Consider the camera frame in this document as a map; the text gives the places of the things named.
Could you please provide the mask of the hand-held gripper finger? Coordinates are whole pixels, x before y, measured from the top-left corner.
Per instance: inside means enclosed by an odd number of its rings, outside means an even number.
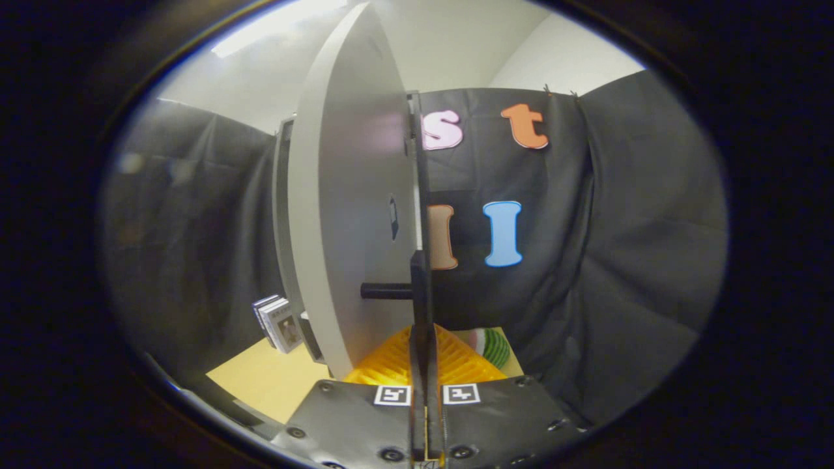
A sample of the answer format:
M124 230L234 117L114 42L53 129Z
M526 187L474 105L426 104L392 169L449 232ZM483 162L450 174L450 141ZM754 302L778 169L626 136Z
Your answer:
M480 365L485 344L474 347L465 332L450 332L463 352L456 359L442 347L436 324L432 273L425 269L425 459L440 468L548 468L586 433L583 419L553 399L533 376L523 373L504 333L483 336L502 359L502 377L486 379Z
M408 278L352 278L334 301L305 294L330 376L272 439L309 468L415 468L425 459L425 252Z

